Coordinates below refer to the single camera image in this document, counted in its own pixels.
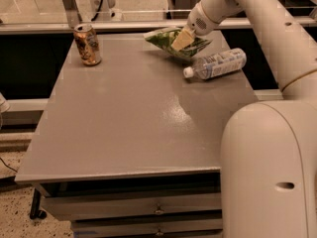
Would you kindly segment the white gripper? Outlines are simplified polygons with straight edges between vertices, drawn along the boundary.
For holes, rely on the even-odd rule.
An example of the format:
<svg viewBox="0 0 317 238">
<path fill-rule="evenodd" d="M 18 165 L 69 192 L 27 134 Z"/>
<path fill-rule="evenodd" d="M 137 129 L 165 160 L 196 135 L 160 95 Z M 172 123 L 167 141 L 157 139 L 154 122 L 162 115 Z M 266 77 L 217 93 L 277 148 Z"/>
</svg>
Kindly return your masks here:
<svg viewBox="0 0 317 238">
<path fill-rule="evenodd" d="M 191 45 L 195 40 L 195 35 L 208 35 L 218 26 L 218 23 L 207 16 L 201 3 L 197 3 L 188 15 L 187 26 L 189 29 L 183 28 L 171 44 L 171 47 L 176 51 Z"/>
</svg>

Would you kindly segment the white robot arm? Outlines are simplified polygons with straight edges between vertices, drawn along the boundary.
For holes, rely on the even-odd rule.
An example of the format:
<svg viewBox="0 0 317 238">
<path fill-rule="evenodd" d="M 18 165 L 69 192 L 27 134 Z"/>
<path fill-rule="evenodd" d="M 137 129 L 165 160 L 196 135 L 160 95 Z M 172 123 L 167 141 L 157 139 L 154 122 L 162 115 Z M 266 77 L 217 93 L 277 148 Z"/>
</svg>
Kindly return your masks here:
<svg viewBox="0 0 317 238">
<path fill-rule="evenodd" d="M 174 47 L 245 12 L 282 97 L 241 108 L 221 143 L 223 238 L 317 238 L 317 43 L 278 0 L 201 0 Z"/>
</svg>

